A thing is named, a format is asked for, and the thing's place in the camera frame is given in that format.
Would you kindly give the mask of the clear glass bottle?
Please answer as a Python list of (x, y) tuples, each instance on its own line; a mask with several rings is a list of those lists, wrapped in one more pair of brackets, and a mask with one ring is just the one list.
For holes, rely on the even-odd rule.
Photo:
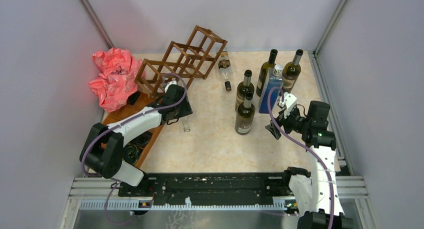
[[(183, 80), (179, 80), (178, 82), (177, 82), (177, 84), (179, 85), (179, 86), (184, 86), (183, 85)], [(188, 132), (190, 132), (191, 131), (191, 127), (190, 127), (190, 124), (189, 124), (189, 117), (188, 116), (185, 116), (185, 117), (181, 117), (180, 118), (181, 119), (181, 122), (182, 122), (182, 125), (183, 125), (183, 131), (185, 132), (185, 133), (188, 133)]]

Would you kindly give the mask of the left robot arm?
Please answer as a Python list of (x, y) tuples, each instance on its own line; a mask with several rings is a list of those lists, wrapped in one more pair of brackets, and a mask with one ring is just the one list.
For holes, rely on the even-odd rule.
[(143, 133), (192, 113), (186, 88), (170, 82), (165, 95), (141, 111), (118, 122), (93, 125), (80, 154), (82, 168), (126, 183), (136, 195), (144, 196), (150, 182), (144, 179), (145, 172), (124, 161), (124, 147)]

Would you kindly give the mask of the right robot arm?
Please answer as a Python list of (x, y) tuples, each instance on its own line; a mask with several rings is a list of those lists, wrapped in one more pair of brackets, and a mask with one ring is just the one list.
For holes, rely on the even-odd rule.
[(352, 229), (353, 219), (345, 215), (336, 183), (336, 138), (328, 130), (330, 105), (311, 101), (306, 116), (302, 116), (294, 102), (280, 102), (278, 117), (271, 117), (265, 128), (276, 139), (290, 132), (301, 134), (300, 146), (308, 155), (311, 170), (288, 168), (281, 188), (294, 195), (299, 218), (299, 229)]

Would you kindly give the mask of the brown wooden wine rack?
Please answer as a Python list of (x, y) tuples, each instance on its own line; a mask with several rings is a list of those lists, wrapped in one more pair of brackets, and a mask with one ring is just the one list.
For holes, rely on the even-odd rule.
[(189, 87), (195, 79), (207, 79), (228, 41), (211, 29), (196, 25), (187, 42), (171, 41), (161, 59), (143, 59), (134, 79), (139, 92), (149, 98), (165, 93), (164, 83), (179, 75)]

